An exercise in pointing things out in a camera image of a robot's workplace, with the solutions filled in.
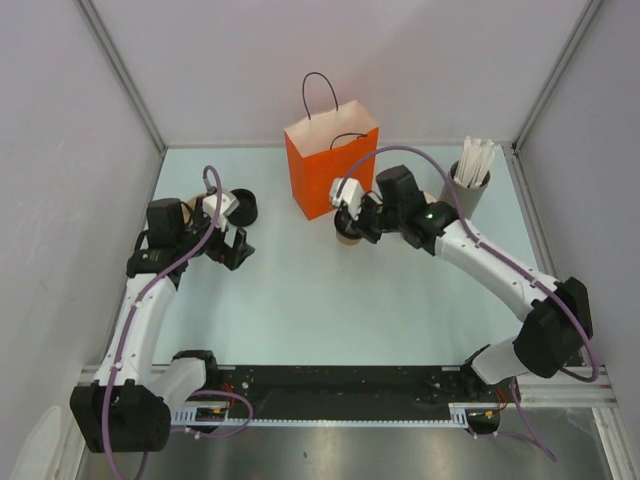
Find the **single black cup lid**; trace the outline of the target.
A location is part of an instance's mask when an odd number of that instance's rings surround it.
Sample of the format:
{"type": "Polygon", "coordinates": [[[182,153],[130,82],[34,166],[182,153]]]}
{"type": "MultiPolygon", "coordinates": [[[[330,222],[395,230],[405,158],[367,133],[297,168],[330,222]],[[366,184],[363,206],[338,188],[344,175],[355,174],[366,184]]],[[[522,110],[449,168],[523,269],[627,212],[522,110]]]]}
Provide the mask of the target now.
{"type": "Polygon", "coordinates": [[[337,210],[334,216],[336,233],[349,240],[359,240],[361,235],[352,226],[353,219],[347,210],[337,210]]]}

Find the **brown pulp cup carrier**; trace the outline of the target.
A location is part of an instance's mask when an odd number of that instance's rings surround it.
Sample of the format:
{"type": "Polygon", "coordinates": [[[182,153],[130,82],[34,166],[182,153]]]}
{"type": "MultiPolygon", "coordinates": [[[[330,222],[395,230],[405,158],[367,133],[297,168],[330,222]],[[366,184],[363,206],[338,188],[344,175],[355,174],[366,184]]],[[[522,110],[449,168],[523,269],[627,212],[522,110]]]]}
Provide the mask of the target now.
{"type": "Polygon", "coordinates": [[[199,226],[202,224],[201,205],[201,197],[193,197],[186,202],[182,202],[182,212],[186,226],[199,226]]]}

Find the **orange paper bag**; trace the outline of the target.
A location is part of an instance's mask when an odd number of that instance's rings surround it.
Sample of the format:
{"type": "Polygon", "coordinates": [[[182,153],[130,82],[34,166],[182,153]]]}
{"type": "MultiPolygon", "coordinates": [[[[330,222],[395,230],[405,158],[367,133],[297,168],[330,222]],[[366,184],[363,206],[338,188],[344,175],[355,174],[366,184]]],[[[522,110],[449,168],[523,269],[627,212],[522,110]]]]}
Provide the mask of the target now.
{"type": "Polygon", "coordinates": [[[307,112],[284,129],[292,196],[306,219],[331,210],[333,181],[376,150],[378,136],[378,121],[357,100],[335,102],[321,113],[307,112]]]}

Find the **single brown paper cup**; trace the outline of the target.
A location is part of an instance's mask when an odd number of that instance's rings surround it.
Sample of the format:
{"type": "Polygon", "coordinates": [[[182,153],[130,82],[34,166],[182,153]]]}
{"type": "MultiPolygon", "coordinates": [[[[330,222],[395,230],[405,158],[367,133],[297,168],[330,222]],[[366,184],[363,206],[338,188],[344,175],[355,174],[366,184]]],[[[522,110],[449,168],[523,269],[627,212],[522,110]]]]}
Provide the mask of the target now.
{"type": "Polygon", "coordinates": [[[340,231],[336,232],[336,238],[341,244],[346,246],[355,246],[362,240],[359,235],[340,231]]]}

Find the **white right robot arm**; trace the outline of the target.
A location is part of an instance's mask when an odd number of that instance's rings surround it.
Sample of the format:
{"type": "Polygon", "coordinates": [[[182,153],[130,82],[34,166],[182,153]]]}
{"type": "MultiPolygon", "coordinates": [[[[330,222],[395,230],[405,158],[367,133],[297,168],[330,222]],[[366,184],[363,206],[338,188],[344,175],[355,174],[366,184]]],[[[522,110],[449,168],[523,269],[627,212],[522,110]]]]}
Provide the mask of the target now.
{"type": "Polygon", "coordinates": [[[518,335],[476,351],[461,376],[463,393],[484,401],[499,382],[530,372],[551,378],[593,335],[588,292],[571,277],[559,281],[515,260],[487,241],[456,209],[429,202],[403,165],[376,177],[379,190],[366,192],[354,178],[334,180],[329,198],[337,232],[377,243],[398,233],[466,272],[499,298],[521,321],[518,335]]]}

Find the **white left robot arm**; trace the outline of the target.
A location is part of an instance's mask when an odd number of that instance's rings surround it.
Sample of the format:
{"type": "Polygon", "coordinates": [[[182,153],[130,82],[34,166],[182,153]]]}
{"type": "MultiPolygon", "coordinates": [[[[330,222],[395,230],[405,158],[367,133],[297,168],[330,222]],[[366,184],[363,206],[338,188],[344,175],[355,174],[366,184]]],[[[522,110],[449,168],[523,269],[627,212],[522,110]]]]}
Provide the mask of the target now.
{"type": "Polygon", "coordinates": [[[210,350],[182,350],[158,378],[152,364],[165,315],[192,259],[206,256],[234,271],[253,254],[238,228],[227,244],[228,218],[240,206],[235,193],[200,195],[185,203],[154,200],[146,228],[126,265],[126,291],[114,336],[91,382],[73,389],[70,408],[93,453],[158,452],[171,418],[193,394],[214,397],[222,373],[210,350]]]}

